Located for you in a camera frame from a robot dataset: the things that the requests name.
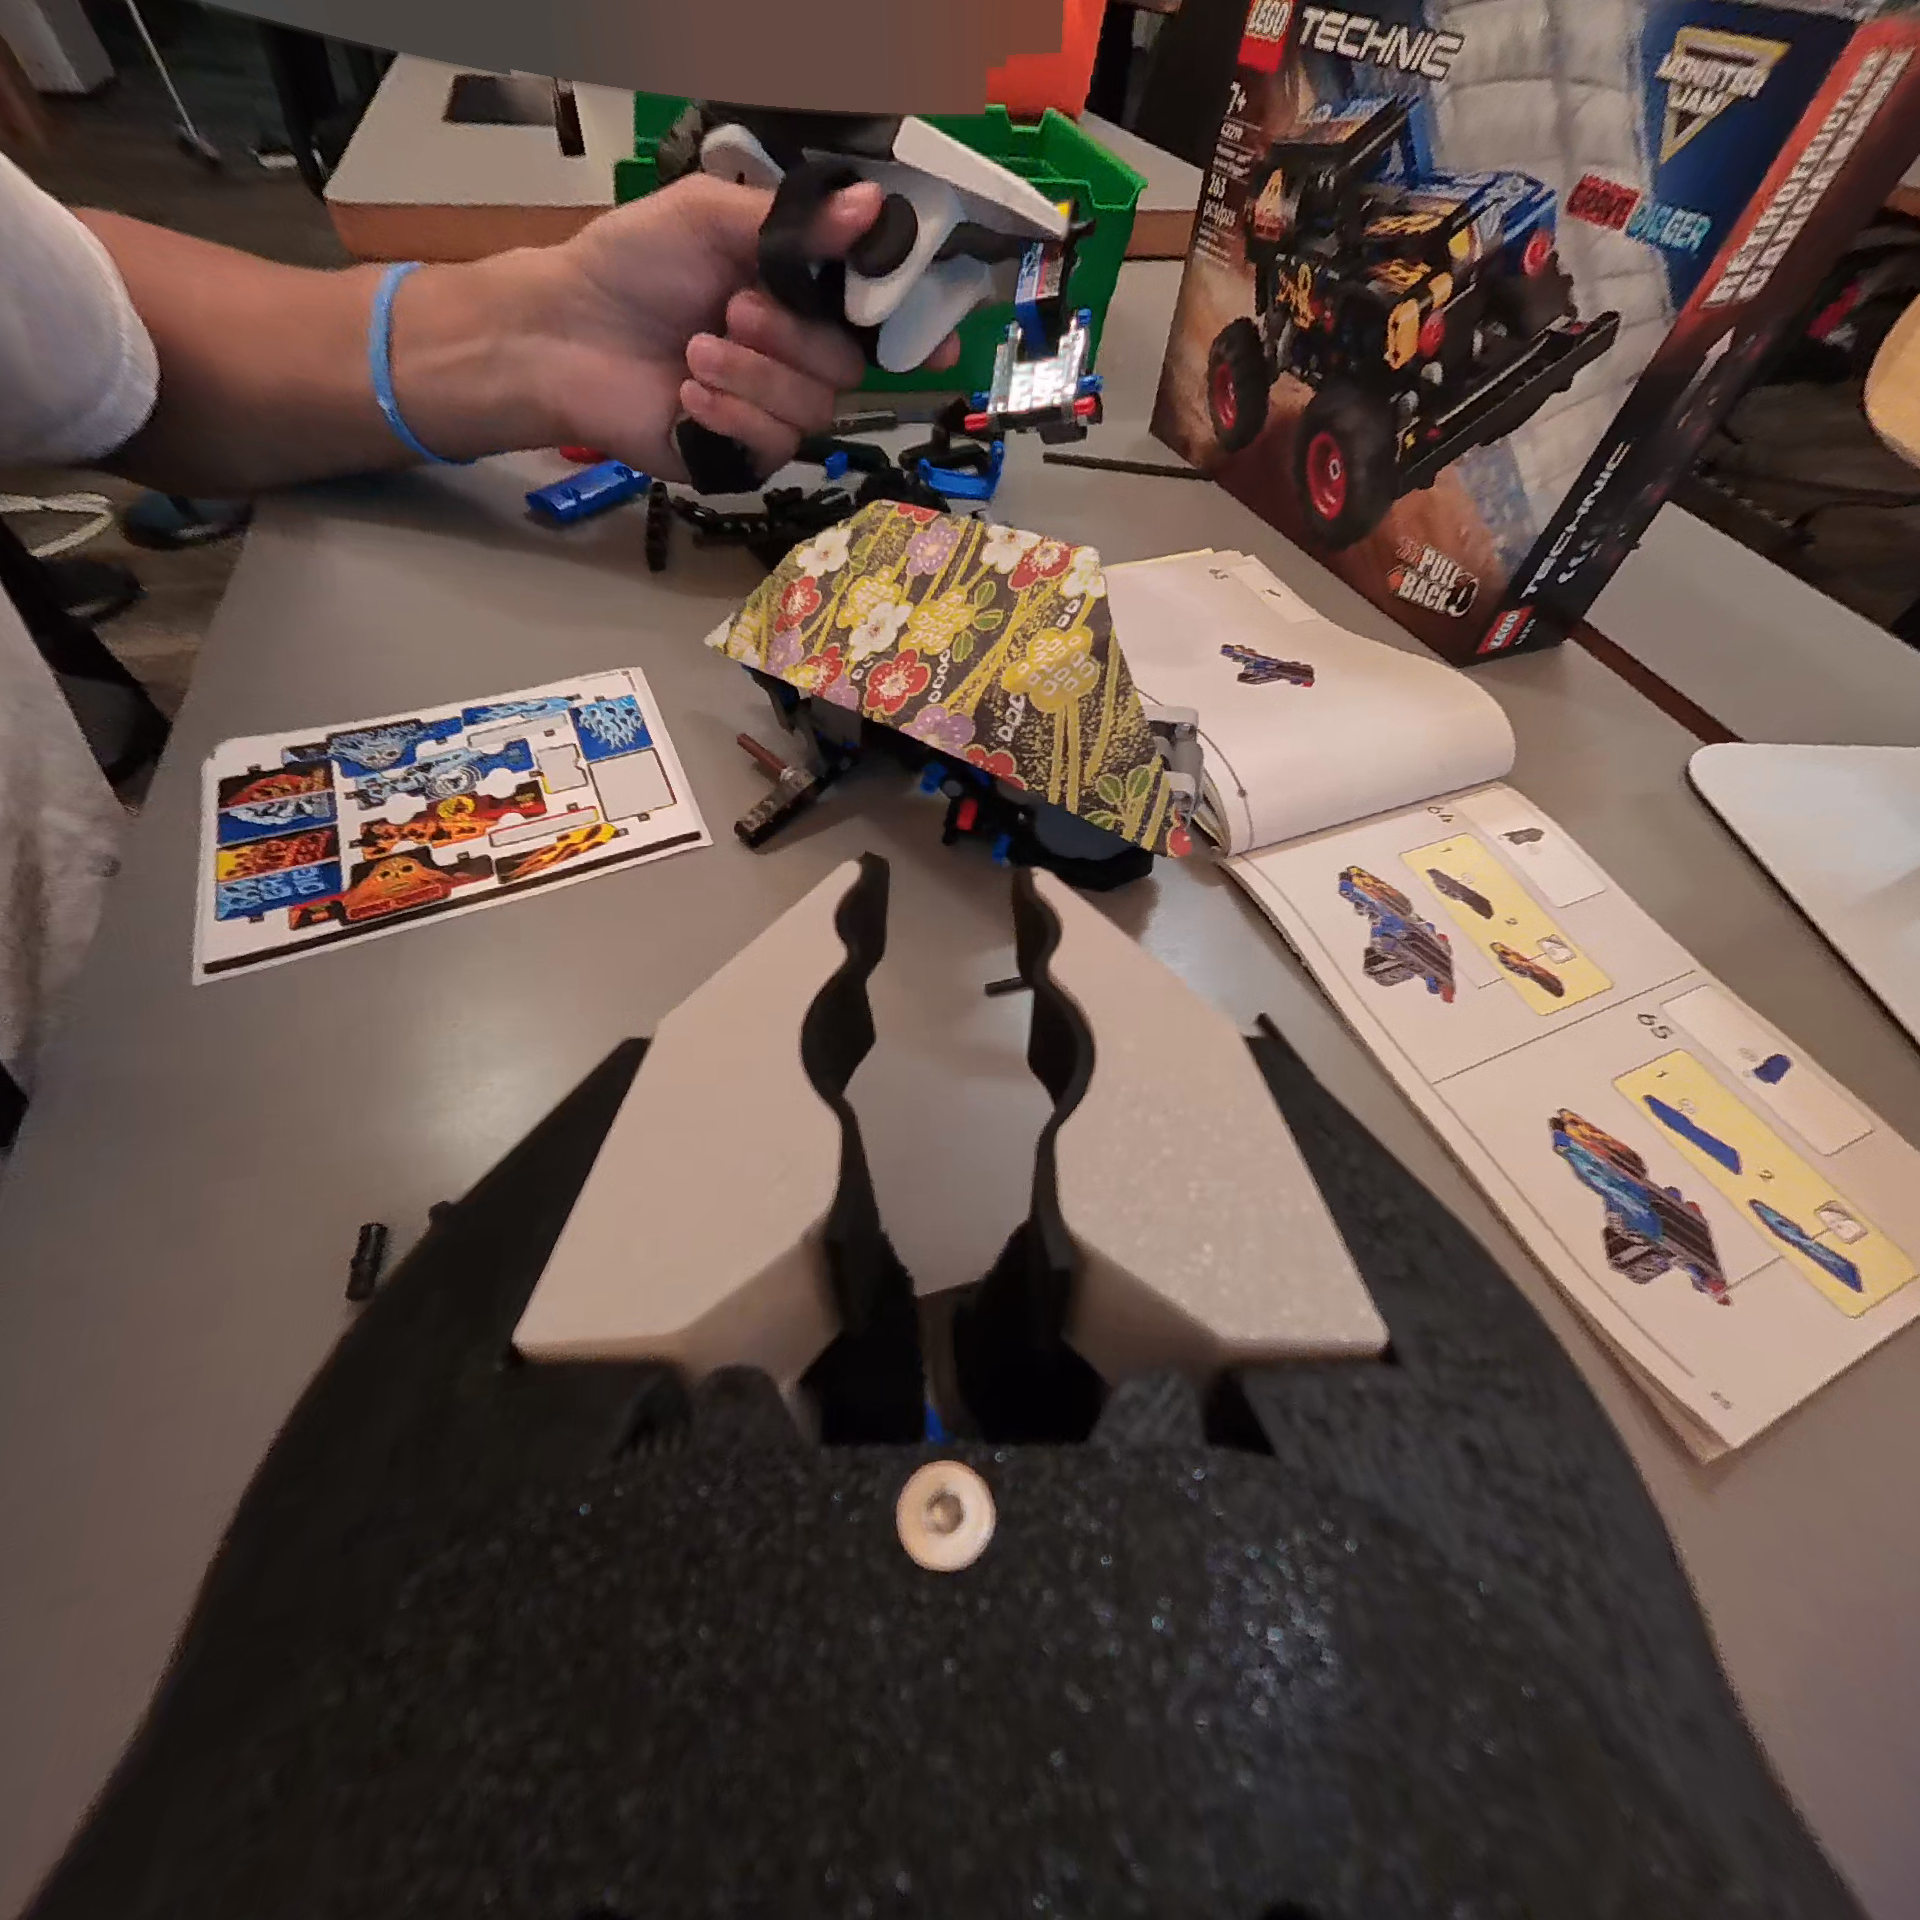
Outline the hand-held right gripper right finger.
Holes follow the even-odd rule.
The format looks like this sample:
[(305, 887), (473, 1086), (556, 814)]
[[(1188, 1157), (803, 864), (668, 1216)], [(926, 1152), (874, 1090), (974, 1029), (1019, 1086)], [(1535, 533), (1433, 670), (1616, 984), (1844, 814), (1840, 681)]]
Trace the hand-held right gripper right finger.
[(1378, 1360), (1390, 1332), (1254, 1042), (1063, 880), (1015, 878), (1028, 1212), (971, 1294), (971, 1420), (1075, 1441), (1113, 1389)]

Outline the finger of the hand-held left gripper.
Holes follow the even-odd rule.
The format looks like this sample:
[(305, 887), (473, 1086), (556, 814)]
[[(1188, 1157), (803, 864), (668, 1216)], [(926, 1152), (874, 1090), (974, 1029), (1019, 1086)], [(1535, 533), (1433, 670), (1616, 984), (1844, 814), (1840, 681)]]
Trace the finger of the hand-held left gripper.
[(944, 180), (962, 201), (969, 224), (1022, 239), (1062, 241), (1073, 225), (1073, 206), (1048, 199), (1034, 183), (995, 157), (974, 150), (929, 119), (907, 113), (894, 140), (894, 160)]

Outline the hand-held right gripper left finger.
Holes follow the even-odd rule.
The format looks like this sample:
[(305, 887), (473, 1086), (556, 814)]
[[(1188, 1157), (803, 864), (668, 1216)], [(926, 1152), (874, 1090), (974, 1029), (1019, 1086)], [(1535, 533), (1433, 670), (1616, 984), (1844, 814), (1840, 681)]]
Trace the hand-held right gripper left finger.
[(914, 1281), (849, 1082), (874, 1049), (889, 864), (842, 862), (652, 1034), (528, 1304), (526, 1360), (763, 1370), (827, 1444), (914, 1444)]

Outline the black blue lego assembly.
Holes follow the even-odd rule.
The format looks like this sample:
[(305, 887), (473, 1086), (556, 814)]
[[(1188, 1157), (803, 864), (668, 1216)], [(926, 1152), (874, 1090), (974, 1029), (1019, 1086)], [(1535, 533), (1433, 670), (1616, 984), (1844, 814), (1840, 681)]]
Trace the black blue lego assembly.
[(992, 381), (974, 394), (962, 429), (977, 440), (1039, 432), (1049, 446), (1081, 440), (1102, 420), (1102, 377), (1094, 370), (1094, 311), (1073, 300), (1079, 230), (1039, 239), (1022, 253), (1014, 320), (1001, 333)]

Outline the person's left forearm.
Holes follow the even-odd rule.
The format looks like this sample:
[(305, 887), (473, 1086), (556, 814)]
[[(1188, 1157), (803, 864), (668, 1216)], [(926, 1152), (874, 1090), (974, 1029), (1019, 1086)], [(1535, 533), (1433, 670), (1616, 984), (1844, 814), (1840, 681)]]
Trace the person's left forearm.
[[(376, 266), (319, 271), (80, 210), (159, 359), (142, 426), (97, 466), (207, 495), (424, 464), (378, 402)], [(396, 282), (391, 384), (425, 449), (462, 464), (558, 439), (540, 349), (556, 336), (566, 247), (420, 266)]]

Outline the spread of black lego beams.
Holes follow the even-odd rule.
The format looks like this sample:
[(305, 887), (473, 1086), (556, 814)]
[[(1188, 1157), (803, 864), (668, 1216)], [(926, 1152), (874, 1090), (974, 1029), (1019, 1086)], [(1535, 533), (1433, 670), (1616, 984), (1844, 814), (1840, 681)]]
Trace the spread of black lego beams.
[(969, 402), (956, 400), (934, 417), (921, 442), (898, 449), (874, 439), (809, 437), (799, 462), (819, 469), (823, 482), (768, 487), (747, 510), (713, 506), (655, 482), (642, 516), (644, 565), (652, 574), (668, 566), (680, 525), (697, 546), (743, 549), (772, 568), (791, 546), (875, 503), (934, 514), (984, 506), (999, 492), (1007, 439), (974, 432), (974, 425)]

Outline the blue curved lego panel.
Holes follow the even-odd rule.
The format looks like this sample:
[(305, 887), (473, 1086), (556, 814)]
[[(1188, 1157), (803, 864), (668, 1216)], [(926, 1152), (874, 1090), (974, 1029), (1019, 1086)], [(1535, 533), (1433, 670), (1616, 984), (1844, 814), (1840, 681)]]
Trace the blue curved lego panel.
[(526, 492), (523, 506), (543, 525), (598, 521), (650, 494), (655, 476), (620, 460), (599, 460)]

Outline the partly built lego chassis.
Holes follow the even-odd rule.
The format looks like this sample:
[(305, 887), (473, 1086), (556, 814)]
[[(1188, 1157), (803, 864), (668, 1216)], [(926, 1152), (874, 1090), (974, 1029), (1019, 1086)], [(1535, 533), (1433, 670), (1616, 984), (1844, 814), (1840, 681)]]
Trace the partly built lego chassis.
[(1014, 752), (1027, 713), (1022, 694), (1014, 718), (980, 745), (974, 716), (943, 701), (866, 710), (851, 677), (826, 689), (807, 689), (760, 664), (747, 664), (747, 677), (766, 694), (791, 750), (777, 752), (751, 734), (737, 737), (768, 777), (768, 791), (735, 823), (745, 847), (766, 847), (827, 789), (880, 761), (900, 766), (921, 794), (944, 802), (948, 847), (977, 839), (990, 846), (999, 866), (1041, 868), (1081, 888), (1119, 888), (1150, 876), (1156, 855), (1185, 856), (1193, 847), (1193, 814), (1207, 775), (1199, 716), (1188, 706), (1145, 701), (1143, 761), (1097, 778), (1094, 807), (1075, 810), (1048, 800), (1043, 777), (1028, 777)]

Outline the lego set box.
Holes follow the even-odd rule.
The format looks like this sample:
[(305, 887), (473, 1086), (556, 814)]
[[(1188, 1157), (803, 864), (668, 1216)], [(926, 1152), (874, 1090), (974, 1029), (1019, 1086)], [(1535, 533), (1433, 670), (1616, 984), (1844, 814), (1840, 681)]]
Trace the lego set box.
[(1239, 4), (1150, 426), (1455, 664), (1554, 646), (1916, 160), (1916, 4)]

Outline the person's left hand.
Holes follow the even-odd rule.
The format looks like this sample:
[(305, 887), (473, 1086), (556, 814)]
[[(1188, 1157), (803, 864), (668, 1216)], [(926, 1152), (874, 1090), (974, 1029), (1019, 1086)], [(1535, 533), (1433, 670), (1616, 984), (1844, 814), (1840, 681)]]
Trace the person's left hand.
[(833, 425), (866, 352), (846, 322), (806, 317), (766, 282), (772, 207), (766, 188), (694, 176), (554, 252), (535, 349), (554, 442), (751, 492)]

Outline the green plastic bin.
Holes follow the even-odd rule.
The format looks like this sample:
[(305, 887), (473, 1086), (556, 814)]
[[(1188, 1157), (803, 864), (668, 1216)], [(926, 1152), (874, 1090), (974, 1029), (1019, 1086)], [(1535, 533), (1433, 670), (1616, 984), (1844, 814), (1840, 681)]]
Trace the green plastic bin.
[[(642, 201), (663, 184), (697, 176), (703, 169), (695, 144), (708, 122), (900, 122), (900, 119), (904, 113), (694, 103), (642, 92), (633, 97), (633, 153), (615, 161), (615, 202)], [(980, 112), (926, 113), (923, 119), (999, 160), (1048, 199), (1073, 206), (1070, 230), (1081, 236), (1070, 287), (1073, 300), (1094, 311), (1094, 343), (1097, 348), (1119, 270), (1134, 236), (1136, 206), (1145, 189), (1139, 169), (1062, 112), (1046, 112), (1039, 122), (1019, 122), (996, 105)], [(859, 389), (886, 394), (979, 392), (992, 381), (995, 354), (1014, 316), (1014, 296), (980, 303), (962, 317), (961, 327), (937, 344), (923, 366), (907, 372), (886, 372), (870, 361)]]

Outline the orange plastic bin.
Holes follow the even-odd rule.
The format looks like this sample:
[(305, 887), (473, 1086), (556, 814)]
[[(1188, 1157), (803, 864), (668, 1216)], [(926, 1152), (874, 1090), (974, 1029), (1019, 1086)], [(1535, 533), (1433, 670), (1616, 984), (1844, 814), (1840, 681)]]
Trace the orange plastic bin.
[(1046, 112), (1076, 119), (1089, 105), (1106, 8), (1106, 1), (1063, 1), (1062, 45), (996, 63), (988, 76), (988, 105), (1028, 122)]

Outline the floral patterned paper sheet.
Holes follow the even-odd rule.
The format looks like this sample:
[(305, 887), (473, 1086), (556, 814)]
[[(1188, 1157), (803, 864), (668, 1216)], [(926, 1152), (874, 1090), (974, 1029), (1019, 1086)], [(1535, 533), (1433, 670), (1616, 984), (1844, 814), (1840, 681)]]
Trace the floral patterned paper sheet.
[(795, 543), (706, 644), (1127, 847), (1193, 847), (1090, 543), (879, 497)]

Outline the colourful sticker sheet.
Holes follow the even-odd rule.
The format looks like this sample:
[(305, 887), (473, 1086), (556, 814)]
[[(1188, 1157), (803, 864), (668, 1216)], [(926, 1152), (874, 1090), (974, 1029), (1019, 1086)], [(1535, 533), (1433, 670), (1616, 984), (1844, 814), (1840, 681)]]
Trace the colourful sticker sheet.
[(193, 978), (708, 847), (638, 668), (219, 742), (202, 766)]

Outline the instruction booklet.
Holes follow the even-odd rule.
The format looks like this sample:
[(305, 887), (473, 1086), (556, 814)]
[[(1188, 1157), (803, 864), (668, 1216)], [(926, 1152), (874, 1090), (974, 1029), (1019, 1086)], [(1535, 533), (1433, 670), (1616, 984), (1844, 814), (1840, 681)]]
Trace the instruction booklet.
[(1232, 550), (1106, 606), (1225, 872), (1696, 1454), (1916, 1326), (1916, 1148), (1498, 778), (1490, 694)]

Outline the white side table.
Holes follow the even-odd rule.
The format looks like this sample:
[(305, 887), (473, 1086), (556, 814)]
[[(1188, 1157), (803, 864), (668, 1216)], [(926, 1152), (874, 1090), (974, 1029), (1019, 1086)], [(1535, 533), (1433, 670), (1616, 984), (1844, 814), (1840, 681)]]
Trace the white side table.
[(401, 54), (324, 188), (364, 261), (472, 261), (572, 237), (615, 201), (633, 154), (633, 92)]

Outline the blue wristband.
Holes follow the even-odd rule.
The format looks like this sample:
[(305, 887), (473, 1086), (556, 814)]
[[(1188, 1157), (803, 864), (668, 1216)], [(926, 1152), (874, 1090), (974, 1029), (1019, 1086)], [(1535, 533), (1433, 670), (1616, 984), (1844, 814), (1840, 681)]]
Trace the blue wristband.
[(367, 333), (367, 349), (368, 349), (368, 386), (376, 402), (376, 409), (383, 422), (390, 426), (391, 439), (410, 452), (416, 462), (425, 466), (468, 466), (473, 460), (451, 460), (425, 446), (419, 439), (419, 432), (410, 425), (404, 410), (401, 409), (396, 372), (393, 372), (393, 325), (396, 325), (396, 302), (401, 287), (424, 270), (420, 261), (396, 261), (379, 270), (376, 280), (374, 302), (368, 311), (368, 333)]

